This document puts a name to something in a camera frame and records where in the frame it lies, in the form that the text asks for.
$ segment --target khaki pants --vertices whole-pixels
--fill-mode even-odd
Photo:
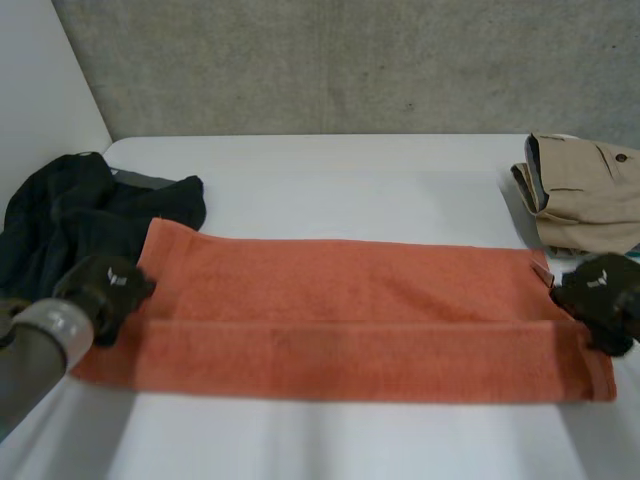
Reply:
[[[640,244],[640,151],[532,134],[511,172],[543,243],[594,253]]]

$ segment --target gray wall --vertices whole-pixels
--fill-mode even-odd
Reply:
[[[572,133],[640,147],[638,0],[54,0],[115,139]]]

